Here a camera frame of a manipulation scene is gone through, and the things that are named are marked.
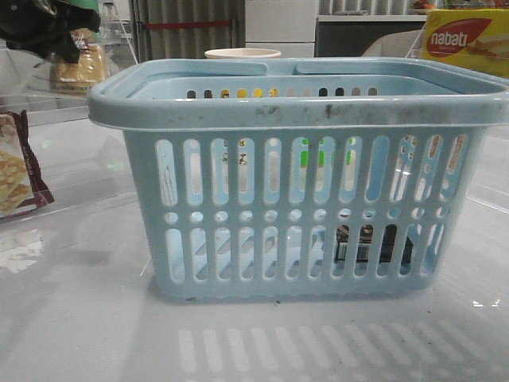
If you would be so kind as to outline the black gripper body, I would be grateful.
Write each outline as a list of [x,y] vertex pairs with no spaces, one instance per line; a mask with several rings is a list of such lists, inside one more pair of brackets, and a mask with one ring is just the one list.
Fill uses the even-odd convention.
[[80,50],[72,31],[85,28],[97,33],[99,27],[96,10],[68,1],[1,2],[1,39],[6,47],[42,59],[54,54],[68,63],[78,63]]

